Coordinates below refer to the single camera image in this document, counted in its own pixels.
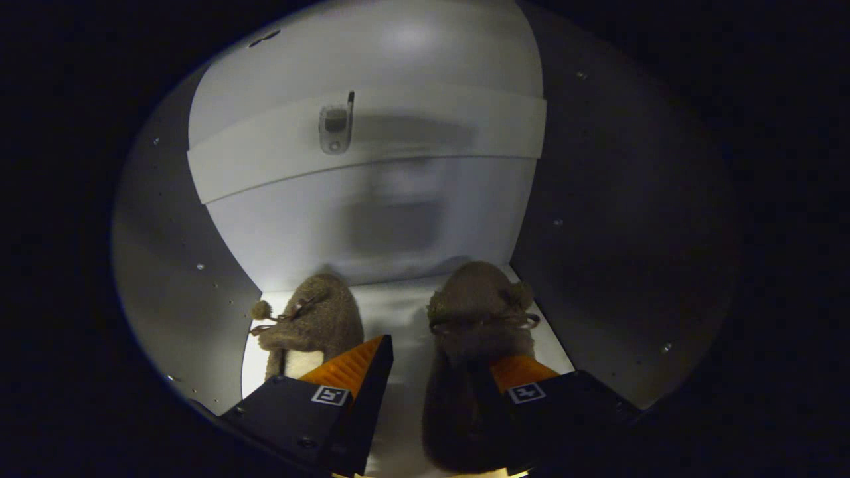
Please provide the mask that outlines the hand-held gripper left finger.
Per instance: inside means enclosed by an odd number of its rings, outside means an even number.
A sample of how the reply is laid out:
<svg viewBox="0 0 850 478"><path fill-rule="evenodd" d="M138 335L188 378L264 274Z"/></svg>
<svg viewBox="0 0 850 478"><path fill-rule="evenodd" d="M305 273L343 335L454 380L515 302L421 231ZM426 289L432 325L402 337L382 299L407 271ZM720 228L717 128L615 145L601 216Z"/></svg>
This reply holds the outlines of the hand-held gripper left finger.
<svg viewBox="0 0 850 478"><path fill-rule="evenodd" d="M393 365L381 334L301 378L271 378L219 420L308 475L365 476Z"/></svg>

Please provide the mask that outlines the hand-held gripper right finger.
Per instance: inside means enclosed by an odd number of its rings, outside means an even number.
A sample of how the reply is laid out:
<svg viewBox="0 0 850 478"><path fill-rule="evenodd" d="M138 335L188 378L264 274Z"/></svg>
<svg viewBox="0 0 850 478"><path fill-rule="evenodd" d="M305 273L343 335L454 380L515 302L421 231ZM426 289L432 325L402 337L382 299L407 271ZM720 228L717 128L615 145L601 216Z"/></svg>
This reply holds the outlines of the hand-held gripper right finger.
<svg viewBox="0 0 850 478"><path fill-rule="evenodd" d="M641 408L591 373L556 372L529 356L477 360L475 399L508 475L580 461L641 417Z"/></svg>

